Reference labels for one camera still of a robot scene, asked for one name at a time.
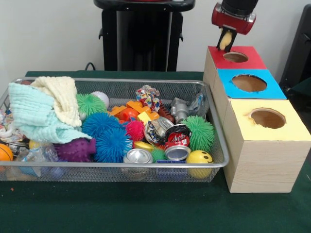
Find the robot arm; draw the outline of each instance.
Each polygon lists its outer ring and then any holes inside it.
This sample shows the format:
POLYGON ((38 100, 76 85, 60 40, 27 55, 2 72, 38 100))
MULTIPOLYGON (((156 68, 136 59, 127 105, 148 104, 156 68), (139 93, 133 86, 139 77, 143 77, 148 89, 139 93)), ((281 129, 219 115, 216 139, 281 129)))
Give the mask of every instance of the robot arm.
POLYGON ((223 0, 217 3, 212 15, 212 24, 222 29, 217 45, 219 50, 230 52, 238 33, 248 34, 256 15, 253 13, 258 0, 223 0))

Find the green table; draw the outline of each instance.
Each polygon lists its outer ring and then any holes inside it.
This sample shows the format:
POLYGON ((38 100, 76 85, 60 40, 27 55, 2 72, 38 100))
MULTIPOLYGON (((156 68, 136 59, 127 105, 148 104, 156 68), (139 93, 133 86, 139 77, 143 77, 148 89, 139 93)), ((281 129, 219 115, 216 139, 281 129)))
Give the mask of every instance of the green table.
MULTIPOLYGON (((202 73, 28 72, 27 76, 202 79, 202 73)), ((311 229, 311 167, 290 194, 211 183, 0 183, 1 232, 299 233, 311 229)))

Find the yellow toy block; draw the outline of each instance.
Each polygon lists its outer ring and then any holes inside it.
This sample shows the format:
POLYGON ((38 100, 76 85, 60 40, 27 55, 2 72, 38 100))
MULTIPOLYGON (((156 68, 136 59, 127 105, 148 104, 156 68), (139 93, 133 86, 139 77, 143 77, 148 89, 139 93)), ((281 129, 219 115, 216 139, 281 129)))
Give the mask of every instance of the yellow toy block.
POLYGON ((115 106, 115 107, 112 108, 112 111, 111 111, 111 112, 108 112, 108 113, 109 113, 110 115, 112 115, 112 116, 118 117, 118 116, 119 116, 119 113, 120 113, 122 110, 124 110, 124 109, 126 109, 126 107, 125 107, 124 105, 122 105, 122 106, 120 106, 120 107, 115 106))
POLYGON ((146 112, 139 114, 137 116, 137 120, 142 121, 144 123, 144 125, 146 125, 148 123, 148 121, 151 121, 150 117, 148 116, 148 114, 146 112))
POLYGON ((128 108, 133 108, 135 109, 136 111, 138 111, 139 113, 143 113, 143 112, 147 112, 147 113, 151 113, 151 109, 148 108, 148 106, 142 106, 142 103, 139 102, 139 101, 128 101, 126 103, 126 106, 128 108))
POLYGON ((160 118, 160 115, 156 112, 147 113, 147 115, 151 120, 156 120, 160 118))
POLYGON ((145 142, 141 142, 141 141, 134 142, 134 148, 135 149, 143 149, 143 150, 147 150, 147 151, 150 151, 150 152, 152 152, 152 150, 153 150, 153 147, 152 147, 151 144, 145 143, 145 142))

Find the wire mesh basket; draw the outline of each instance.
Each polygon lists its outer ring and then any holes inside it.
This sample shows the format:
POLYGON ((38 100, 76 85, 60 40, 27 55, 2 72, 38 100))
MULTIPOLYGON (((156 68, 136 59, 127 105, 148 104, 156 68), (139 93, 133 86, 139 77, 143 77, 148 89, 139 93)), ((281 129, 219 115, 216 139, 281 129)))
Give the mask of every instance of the wire mesh basket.
MULTIPOLYGON (((34 78, 18 79, 32 81, 34 78)), ((110 98, 109 110, 113 106, 125 105, 134 100, 135 91, 148 84, 160 91, 166 107, 175 97, 188 103, 193 97, 202 93, 203 107, 199 116, 208 117, 215 128, 215 139, 211 149, 213 164, 157 163, 157 164, 123 164, 123 163, 66 163, 66 162, 3 162, 0 161, 1 181, 64 181, 64 182, 211 182, 221 167, 229 162, 227 145, 218 120, 209 87, 199 81, 170 80, 121 80, 121 79, 86 79, 76 78, 78 93, 87 94, 102 91, 110 98), (210 173, 208 177, 198 179, 193 174, 202 171, 210 173)), ((0 108, 10 108, 7 90, 0 99, 0 108)))

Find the green spiky ball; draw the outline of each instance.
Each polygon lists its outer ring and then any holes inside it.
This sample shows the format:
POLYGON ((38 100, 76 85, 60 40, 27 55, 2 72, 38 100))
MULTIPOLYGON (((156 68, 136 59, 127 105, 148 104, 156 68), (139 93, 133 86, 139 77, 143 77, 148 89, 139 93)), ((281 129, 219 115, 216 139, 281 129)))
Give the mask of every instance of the green spiky ball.
POLYGON ((190 137, 190 148, 210 152, 214 142, 214 127, 211 123, 205 122, 200 116, 189 116, 182 124, 188 126, 192 134, 190 137))
POLYGON ((79 105, 79 112, 84 113, 86 117, 94 113, 106 113, 107 108, 105 103, 95 95, 91 94, 78 94, 77 101, 79 105))
POLYGON ((153 157, 153 162, 156 163, 158 160, 167 160, 165 157, 164 150, 161 149, 154 149, 151 152, 151 155, 153 157))

